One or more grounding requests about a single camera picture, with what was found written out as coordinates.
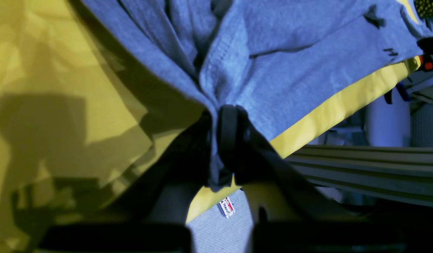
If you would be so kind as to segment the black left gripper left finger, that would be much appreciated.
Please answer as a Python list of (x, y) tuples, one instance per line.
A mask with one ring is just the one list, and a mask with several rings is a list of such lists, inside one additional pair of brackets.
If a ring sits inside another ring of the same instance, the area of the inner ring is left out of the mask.
[(49, 229), (40, 251), (193, 253), (185, 223), (192, 200), (207, 183), (211, 126), (204, 112), (109, 206), (82, 222)]

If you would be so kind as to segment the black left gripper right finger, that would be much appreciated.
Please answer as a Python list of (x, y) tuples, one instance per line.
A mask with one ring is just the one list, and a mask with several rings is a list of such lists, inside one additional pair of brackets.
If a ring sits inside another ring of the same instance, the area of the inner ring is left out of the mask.
[(252, 253), (433, 253), (433, 210), (386, 206), (372, 220), (328, 200), (284, 161), (245, 109), (218, 113), (218, 153), (248, 197)]

